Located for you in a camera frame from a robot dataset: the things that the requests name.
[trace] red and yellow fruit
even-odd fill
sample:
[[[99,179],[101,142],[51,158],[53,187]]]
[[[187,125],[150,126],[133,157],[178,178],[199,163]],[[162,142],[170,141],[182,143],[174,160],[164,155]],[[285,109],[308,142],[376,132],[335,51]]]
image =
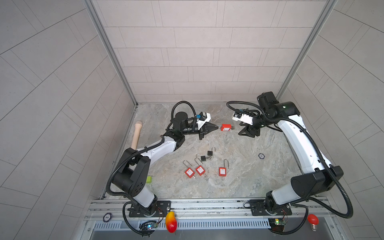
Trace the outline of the red and yellow fruit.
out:
[[[170,233],[174,233],[177,228],[177,221],[174,212],[169,212],[166,216],[166,227]]]

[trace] red light bulb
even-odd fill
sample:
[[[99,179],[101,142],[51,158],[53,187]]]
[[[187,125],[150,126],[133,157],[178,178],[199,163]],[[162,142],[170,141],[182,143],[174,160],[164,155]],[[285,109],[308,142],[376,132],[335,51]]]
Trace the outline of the red light bulb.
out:
[[[311,224],[311,229],[313,231],[316,231],[317,225],[319,224],[319,219],[313,214],[308,215],[307,219],[308,219],[308,222],[310,222]]]

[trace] beige wooden stick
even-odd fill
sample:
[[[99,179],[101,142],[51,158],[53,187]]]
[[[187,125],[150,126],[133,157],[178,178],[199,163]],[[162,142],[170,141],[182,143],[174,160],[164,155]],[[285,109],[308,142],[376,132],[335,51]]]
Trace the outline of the beige wooden stick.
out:
[[[137,142],[139,140],[140,130],[142,127],[143,127],[143,123],[141,121],[137,121],[135,124],[135,132],[133,134],[132,145],[131,145],[131,148],[133,150],[136,150],[137,148]]]

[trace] stone-patterned surface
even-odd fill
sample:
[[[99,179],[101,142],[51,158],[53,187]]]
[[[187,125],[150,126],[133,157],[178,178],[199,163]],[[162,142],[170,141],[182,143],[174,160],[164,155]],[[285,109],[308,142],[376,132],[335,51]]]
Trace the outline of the stone-patterned surface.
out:
[[[285,185],[292,176],[300,174],[282,132],[264,128],[260,137],[239,136],[238,132],[243,127],[232,120],[233,112],[225,104],[193,106],[197,114],[201,111],[211,113],[210,122],[217,125],[232,124],[235,129],[229,132],[213,131],[203,140],[199,140],[198,135],[188,135],[178,150],[153,163],[149,170],[152,183],[147,186],[158,198],[264,197],[268,191]],[[160,139],[169,123],[172,107],[173,104],[139,105],[134,119],[134,123],[143,122],[138,148]],[[177,106],[175,113],[179,111],[192,116],[186,104]],[[126,148],[131,146],[133,132],[134,126],[129,132]],[[198,164],[194,158],[198,153],[206,155],[211,147],[215,147],[216,152],[212,160],[203,162],[205,174],[209,177],[205,180],[196,173]],[[265,158],[259,159],[259,153],[263,153]],[[224,159],[228,159],[229,169],[222,180],[218,168],[223,166]],[[192,164],[196,179],[186,176],[184,171],[187,167],[182,163],[183,160]]]

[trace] padlock shackle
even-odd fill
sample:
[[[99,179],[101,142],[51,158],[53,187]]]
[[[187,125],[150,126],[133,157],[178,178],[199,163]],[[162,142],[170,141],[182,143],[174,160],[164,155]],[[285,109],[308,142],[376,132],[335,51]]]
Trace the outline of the padlock shackle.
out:
[[[195,162],[196,162],[196,159],[199,160],[201,162],[201,164],[203,164],[203,162],[198,157],[195,158]]]
[[[190,165],[190,167],[192,167],[192,164],[190,164],[187,160],[184,160],[184,161],[183,161],[183,164],[184,164],[187,168],[190,168],[190,167],[187,166],[184,162],[187,162],[187,163]]]
[[[226,160],[226,159],[224,159],[224,167],[225,167],[225,161],[227,161],[228,169],[229,169],[229,162],[228,162],[228,160]]]

